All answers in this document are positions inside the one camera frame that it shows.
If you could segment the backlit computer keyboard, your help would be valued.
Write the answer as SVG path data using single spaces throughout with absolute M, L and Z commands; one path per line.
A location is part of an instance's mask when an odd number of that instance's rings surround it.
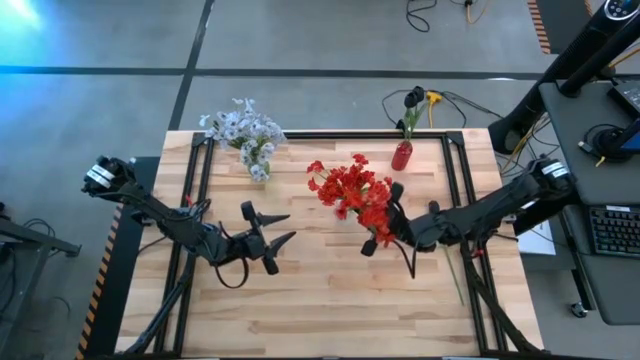
M 640 208 L 590 206 L 587 222 L 595 253 L 640 258 Z

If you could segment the grey side desk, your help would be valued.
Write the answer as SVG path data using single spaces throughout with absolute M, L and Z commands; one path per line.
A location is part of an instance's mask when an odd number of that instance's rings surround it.
M 640 208 L 640 155 L 624 163 L 605 162 L 583 152 L 578 142 L 595 127 L 625 127 L 631 118 L 607 95 L 609 83 L 585 85 L 578 96 L 563 95 L 554 83 L 539 86 L 565 163 L 576 178 L 579 205 L 559 214 L 564 234 L 577 248 L 578 265 L 589 292 L 588 308 L 608 325 L 640 325 L 640 258 L 605 256 L 594 252 L 587 222 L 590 206 Z

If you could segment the yellow power splitter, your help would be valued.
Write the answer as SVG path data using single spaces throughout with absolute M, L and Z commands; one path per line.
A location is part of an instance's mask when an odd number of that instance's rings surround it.
M 434 127 L 433 109 L 435 105 L 442 100 L 442 95 L 436 91 L 427 91 L 426 98 L 428 102 L 427 116 L 428 116 L 429 127 L 433 128 Z

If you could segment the grey metal stand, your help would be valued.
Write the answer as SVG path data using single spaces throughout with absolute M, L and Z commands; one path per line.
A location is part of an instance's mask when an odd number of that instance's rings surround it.
M 80 245 L 59 239 L 41 218 L 15 222 L 0 202 L 0 360 L 15 333 L 40 332 L 25 328 L 23 321 L 48 259 L 58 254 L 77 257 L 80 251 Z

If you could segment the black metal table frame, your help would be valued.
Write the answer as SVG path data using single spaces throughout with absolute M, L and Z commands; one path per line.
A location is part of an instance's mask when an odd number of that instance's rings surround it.
M 422 254 L 409 273 L 403 252 L 360 250 L 367 232 L 355 218 L 338 220 L 308 190 L 307 167 L 348 165 L 363 154 L 378 176 L 391 174 L 399 136 L 384 130 L 293 131 L 272 162 L 271 179 L 251 181 L 235 150 L 209 147 L 195 131 L 167 133 L 153 184 L 170 206 L 206 197 L 205 219 L 243 231 L 240 205 L 289 218 L 266 228 L 275 238 L 296 231 L 280 250 L 279 273 L 260 262 L 194 266 L 188 298 L 171 311 L 148 354 L 177 357 L 425 357 L 512 349 L 486 305 L 470 294 L 458 248 L 449 254 L 462 306 L 443 249 Z

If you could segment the laptop computer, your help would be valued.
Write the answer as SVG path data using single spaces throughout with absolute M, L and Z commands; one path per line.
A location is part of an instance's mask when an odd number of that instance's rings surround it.
M 640 81 L 618 83 L 607 95 L 632 119 L 640 118 Z

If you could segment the black upright pole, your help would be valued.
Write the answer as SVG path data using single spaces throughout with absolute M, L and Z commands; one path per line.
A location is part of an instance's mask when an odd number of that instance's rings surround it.
M 583 85 L 588 83 L 638 38 L 640 38 L 640 14 L 618 31 L 610 41 L 565 81 L 559 87 L 559 91 L 565 96 L 576 95 Z

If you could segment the green leafy stem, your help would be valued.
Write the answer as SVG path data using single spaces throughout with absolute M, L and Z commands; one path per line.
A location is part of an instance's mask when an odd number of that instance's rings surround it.
M 430 201 L 429 204 L 428 204 L 428 210 L 429 210 L 430 214 L 435 214 L 435 213 L 439 212 L 440 211 L 439 203 L 437 201 L 434 201 L 434 200 Z M 450 257 L 450 254 L 449 254 L 448 247 L 443 245 L 442 249 L 443 249 L 443 252 L 445 254 L 445 257 L 446 257 L 446 260 L 447 260 L 447 264 L 448 264 L 448 267 L 449 267 L 449 270 L 450 270 L 450 274 L 451 274 L 453 283 L 455 285 L 455 288 L 456 288 L 460 303 L 461 303 L 462 306 L 464 306 L 465 305 L 464 297 L 463 297 L 463 294 L 462 294 L 462 291 L 461 291 L 461 287 L 459 285 L 458 278 L 457 278 L 456 273 L 455 273 L 455 269 L 453 267 L 453 263 L 451 261 L 451 257 Z

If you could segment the white paper sheet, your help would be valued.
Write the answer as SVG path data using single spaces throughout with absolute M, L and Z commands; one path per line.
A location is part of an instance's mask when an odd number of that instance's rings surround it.
M 517 235 L 518 248 L 521 254 L 555 256 L 550 223 L 544 221 L 530 230 Z

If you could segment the hazard-edged black floor mat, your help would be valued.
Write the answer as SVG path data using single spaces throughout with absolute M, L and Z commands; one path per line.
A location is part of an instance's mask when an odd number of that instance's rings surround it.
M 143 227 L 131 214 L 129 206 L 115 207 L 74 360 L 94 359 L 116 351 L 143 233 Z
M 526 0 L 544 54 L 560 54 L 591 19 L 591 0 Z

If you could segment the black monitor base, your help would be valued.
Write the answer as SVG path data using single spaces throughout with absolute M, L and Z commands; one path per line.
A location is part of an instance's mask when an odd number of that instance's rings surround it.
M 594 137 L 597 152 L 606 160 L 625 162 L 640 155 L 640 118 L 625 128 L 600 131 Z

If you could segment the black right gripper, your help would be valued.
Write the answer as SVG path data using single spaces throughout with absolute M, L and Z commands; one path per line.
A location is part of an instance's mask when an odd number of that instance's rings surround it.
M 406 216 L 406 212 L 400 199 L 404 193 L 404 186 L 398 182 L 392 182 L 391 185 L 391 199 L 388 202 L 387 214 L 389 215 L 389 228 L 394 235 L 393 241 L 400 241 L 411 246 L 415 251 L 430 252 L 435 249 L 435 241 L 426 240 L 424 234 L 427 230 L 435 228 L 433 224 L 426 227 L 419 228 L 417 220 L 410 220 Z M 371 235 L 366 240 L 361 248 L 361 254 L 367 257 L 371 257 L 377 247 L 382 245 L 375 241 L 374 234 L 368 230 Z

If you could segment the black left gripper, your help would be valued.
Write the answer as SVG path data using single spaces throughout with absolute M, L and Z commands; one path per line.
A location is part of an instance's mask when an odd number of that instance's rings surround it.
M 262 226 L 266 227 L 274 223 L 286 220 L 289 215 L 266 215 L 255 211 L 251 201 L 243 202 L 240 205 L 241 212 L 245 221 L 250 225 L 249 229 L 230 235 L 222 222 L 218 223 L 221 236 L 226 241 L 226 249 L 222 258 L 216 263 L 216 266 L 227 265 L 228 263 L 238 259 L 261 259 L 266 272 L 269 275 L 279 273 L 279 267 L 275 261 L 280 249 L 295 235 L 296 231 L 283 234 L 269 244 L 266 242 L 262 234 Z

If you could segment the red glass bottle vase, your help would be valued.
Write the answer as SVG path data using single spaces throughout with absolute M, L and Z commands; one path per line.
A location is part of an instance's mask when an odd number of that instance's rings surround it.
M 391 167 L 395 171 L 402 171 L 406 168 L 411 155 L 413 153 L 413 145 L 410 141 L 404 140 L 399 143 L 395 149 Z

